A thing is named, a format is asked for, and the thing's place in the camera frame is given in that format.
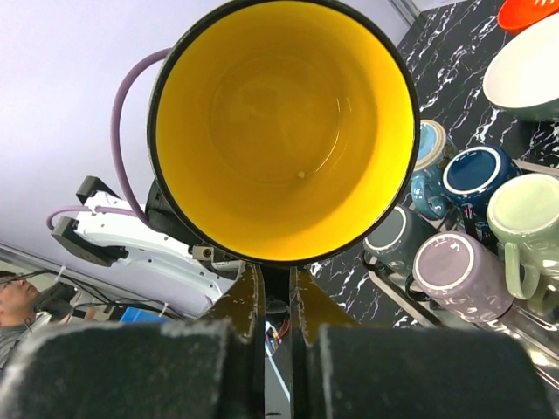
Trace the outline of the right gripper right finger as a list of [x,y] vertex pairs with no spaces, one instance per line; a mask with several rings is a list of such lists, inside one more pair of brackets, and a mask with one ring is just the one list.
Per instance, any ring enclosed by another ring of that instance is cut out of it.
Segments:
[[290,272],[295,418],[550,418],[542,380],[502,333],[364,326]]

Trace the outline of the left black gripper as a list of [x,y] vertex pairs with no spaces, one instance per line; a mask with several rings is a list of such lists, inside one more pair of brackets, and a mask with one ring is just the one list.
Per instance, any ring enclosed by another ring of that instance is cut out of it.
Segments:
[[[189,256],[192,253],[191,248],[193,246],[209,245],[190,227],[184,225],[176,216],[176,214],[173,212],[173,210],[165,200],[161,190],[157,185],[156,180],[151,183],[145,205],[145,213],[147,215],[150,226],[154,230],[158,230],[170,237],[173,237],[175,240],[186,244],[189,247],[189,249],[187,250]],[[197,262],[208,271],[215,273],[220,277],[235,279],[238,274],[238,260],[233,259],[231,256],[226,256],[217,248],[211,247],[211,249],[213,250],[213,261],[216,263],[224,262],[226,264],[225,269],[216,269],[212,265],[212,262],[208,260]]]

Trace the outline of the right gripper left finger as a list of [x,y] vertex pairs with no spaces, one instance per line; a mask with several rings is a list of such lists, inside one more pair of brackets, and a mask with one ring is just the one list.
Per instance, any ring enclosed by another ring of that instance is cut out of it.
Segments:
[[261,418],[263,278],[244,266],[193,323],[24,319],[1,373],[4,418]]

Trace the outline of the small yellow bowl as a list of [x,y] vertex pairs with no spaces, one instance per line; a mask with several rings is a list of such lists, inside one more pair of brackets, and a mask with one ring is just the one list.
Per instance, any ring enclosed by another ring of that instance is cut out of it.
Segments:
[[219,6],[170,49],[148,108],[173,212],[258,263],[313,263],[367,236],[403,195],[418,134],[396,47],[338,1]]

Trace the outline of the translucent purple cup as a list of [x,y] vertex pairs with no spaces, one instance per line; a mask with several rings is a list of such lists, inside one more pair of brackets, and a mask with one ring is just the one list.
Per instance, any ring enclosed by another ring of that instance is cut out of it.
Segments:
[[412,300],[434,301],[469,323],[498,319],[514,303],[504,263],[459,231],[438,233],[420,246],[404,289]]

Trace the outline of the dark blue mug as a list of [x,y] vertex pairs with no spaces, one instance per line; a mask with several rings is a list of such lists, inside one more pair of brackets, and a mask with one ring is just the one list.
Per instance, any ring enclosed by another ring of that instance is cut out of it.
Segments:
[[442,175],[445,196],[459,209],[466,233],[481,240],[493,235],[487,208],[493,193],[521,175],[520,168],[501,148],[477,146],[453,157]]

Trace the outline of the blue mug yellow inside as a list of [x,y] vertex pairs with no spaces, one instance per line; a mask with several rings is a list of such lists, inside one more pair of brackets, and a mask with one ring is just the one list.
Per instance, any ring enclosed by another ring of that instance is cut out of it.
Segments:
[[442,190],[445,167],[458,153],[445,129],[434,120],[421,120],[418,157],[411,178],[411,199],[429,220],[445,217],[451,204]]

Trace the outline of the light green mug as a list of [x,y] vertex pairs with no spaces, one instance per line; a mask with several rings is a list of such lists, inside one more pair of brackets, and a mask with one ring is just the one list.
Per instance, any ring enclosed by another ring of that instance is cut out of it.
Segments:
[[558,278],[558,179],[531,173],[496,189],[487,221],[504,250],[509,293],[529,301],[543,276]]

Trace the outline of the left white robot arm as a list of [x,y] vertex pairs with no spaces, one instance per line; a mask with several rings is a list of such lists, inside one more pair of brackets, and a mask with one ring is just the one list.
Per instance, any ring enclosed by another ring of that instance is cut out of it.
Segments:
[[116,268],[102,283],[114,294],[195,318],[237,278],[237,260],[150,229],[100,178],[87,176],[76,196],[79,204],[53,211],[47,228],[76,258]]

